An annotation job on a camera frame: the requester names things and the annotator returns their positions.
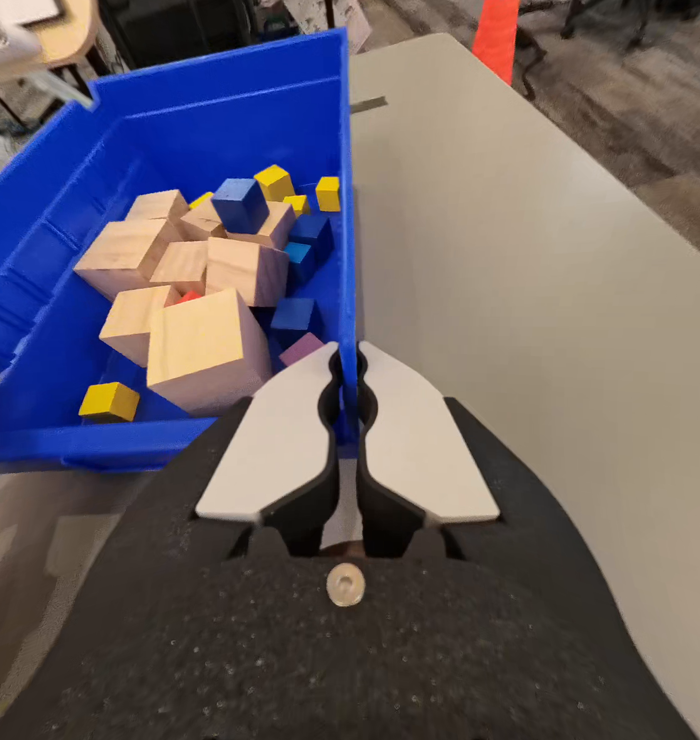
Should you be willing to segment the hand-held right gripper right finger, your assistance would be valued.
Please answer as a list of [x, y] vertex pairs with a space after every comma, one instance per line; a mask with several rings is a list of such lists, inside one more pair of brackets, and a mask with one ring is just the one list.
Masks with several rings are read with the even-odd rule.
[[445, 397], [368, 341], [357, 347], [356, 498], [370, 558], [399, 558], [425, 528], [501, 515]]

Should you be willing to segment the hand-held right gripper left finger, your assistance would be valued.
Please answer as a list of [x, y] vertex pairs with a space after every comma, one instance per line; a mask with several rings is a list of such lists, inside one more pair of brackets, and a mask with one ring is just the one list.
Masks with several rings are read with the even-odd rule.
[[278, 535], [290, 555], [319, 553], [339, 501], [334, 424], [342, 367], [336, 343], [321, 346], [239, 401], [197, 442], [195, 544], [211, 558], [240, 541]]

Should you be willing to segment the pile of wooden coloured cubes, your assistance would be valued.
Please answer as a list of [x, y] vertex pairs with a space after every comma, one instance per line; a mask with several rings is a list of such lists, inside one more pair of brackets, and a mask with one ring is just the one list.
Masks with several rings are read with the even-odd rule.
[[325, 340], [342, 319], [339, 180], [318, 209], [272, 163], [188, 202], [138, 195], [107, 219], [74, 274], [101, 298], [97, 343], [109, 368], [87, 388], [87, 422], [214, 417]]

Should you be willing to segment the blue plastic bin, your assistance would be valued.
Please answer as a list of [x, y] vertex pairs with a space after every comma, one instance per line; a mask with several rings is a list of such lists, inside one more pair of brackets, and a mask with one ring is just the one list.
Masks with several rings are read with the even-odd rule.
[[313, 298], [343, 368], [355, 340], [349, 51], [332, 30], [108, 76], [0, 172], [0, 474], [155, 471], [215, 417], [190, 418], [98, 338], [110, 302], [73, 273], [147, 192], [188, 200], [271, 164], [313, 193], [339, 176]]

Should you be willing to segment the orange traffic cone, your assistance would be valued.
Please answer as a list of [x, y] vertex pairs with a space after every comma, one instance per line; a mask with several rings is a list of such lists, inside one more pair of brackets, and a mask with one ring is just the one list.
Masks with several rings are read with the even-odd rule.
[[472, 53], [509, 86], [512, 83], [520, 1], [484, 1]]

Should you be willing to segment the picture-printed paper sheet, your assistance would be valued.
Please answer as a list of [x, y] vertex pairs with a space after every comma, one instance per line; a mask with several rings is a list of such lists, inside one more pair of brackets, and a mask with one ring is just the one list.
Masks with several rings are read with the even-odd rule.
[[[329, 29], [324, 1], [284, 1], [286, 9], [297, 22], [302, 34]], [[333, 1], [334, 26], [345, 28], [350, 54], [362, 50], [372, 33], [371, 25], [358, 1]]]

